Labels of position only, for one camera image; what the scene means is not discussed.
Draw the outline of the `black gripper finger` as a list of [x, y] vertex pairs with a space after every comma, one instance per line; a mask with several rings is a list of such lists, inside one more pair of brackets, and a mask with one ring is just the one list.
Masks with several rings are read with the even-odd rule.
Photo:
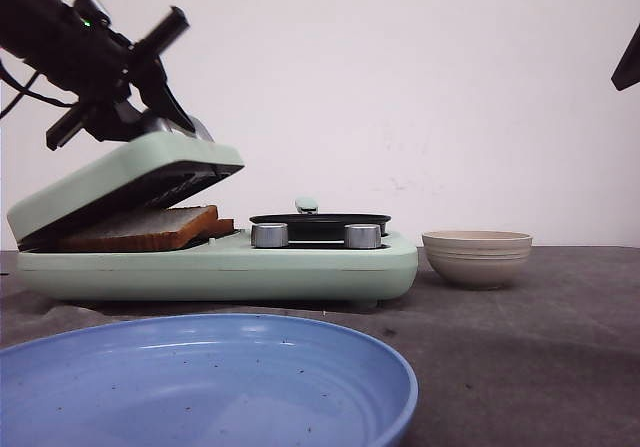
[[640, 26], [637, 26], [627, 45], [611, 81], [617, 91], [625, 90], [640, 81]]

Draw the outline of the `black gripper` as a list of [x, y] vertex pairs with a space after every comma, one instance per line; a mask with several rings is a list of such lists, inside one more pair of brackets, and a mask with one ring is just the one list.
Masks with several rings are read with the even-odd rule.
[[[61, 0], [1, 0], [1, 9], [1, 47], [78, 96], [47, 130], [48, 142], [67, 142], [82, 129], [99, 141], [135, 138], [126, 80], [130, 42], [110, 29], [98, 0], [75, 0], [71, 6]], [[156, 116], [195, 132], [159, 57], [131, 63], [129, 79]]]

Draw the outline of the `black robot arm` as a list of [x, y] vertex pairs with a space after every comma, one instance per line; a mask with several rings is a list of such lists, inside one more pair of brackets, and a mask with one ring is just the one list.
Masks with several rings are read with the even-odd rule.
[[81, 130], [99, 141], [131, 141], [166, 119], [196, 128], [172, 95], [160, 60], [189, 24], [170, 13], [136, 43], [111, 28], [97, 0], [1, 0], [1, 46], [77, 101], [46, 132], [49, 149]]

